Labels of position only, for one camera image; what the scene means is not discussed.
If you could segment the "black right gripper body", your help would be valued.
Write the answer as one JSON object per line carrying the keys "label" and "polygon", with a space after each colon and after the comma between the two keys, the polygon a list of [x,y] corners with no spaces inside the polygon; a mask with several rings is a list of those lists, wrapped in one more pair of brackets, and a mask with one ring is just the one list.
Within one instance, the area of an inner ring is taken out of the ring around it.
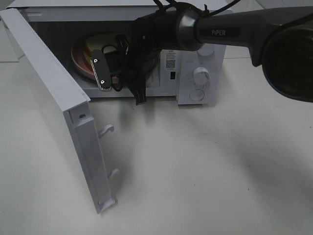
{"label": "black right gripper body", "polygon": [[139,17],[131,24],[130,39],[117,36],[120,71],[123,85],[143,85],[146,77],[157,65],[164,49],[180,50],[178,41],[178,10],[158,10]]}

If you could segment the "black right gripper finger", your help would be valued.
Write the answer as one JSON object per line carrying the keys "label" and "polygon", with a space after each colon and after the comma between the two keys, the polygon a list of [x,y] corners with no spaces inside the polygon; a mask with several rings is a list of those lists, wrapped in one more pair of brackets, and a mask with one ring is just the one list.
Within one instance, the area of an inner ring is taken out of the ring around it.
{"label": "black right gripper finger", "polygon": [[101,91],[111,90],[111,73],[104,53],[98,49],[93,50],[90,61],[99,89]]}
{"label": "black right gripper finger", "polygon": [[145,78],[133,80],[129,84],[129,90],[131,91],[135,98],[136,105],[144,104],[147,101]]}

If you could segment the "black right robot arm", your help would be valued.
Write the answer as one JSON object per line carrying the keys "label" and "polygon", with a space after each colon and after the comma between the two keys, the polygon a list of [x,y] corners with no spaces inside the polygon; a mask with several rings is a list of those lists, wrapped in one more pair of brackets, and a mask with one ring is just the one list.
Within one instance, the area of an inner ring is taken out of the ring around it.
{"label": "black right robot arm", "polygon": [[91,66],[101,90],[118,78],[137,104],[146,101],[146,78],[163,49],[196,51],[204,44],[246,47],[253,66],[281,95],[313,100],[313,9],[282,7],[231,13],[174,2],[132,23],[131,37],[117,37],[113,52],[94,50]]}

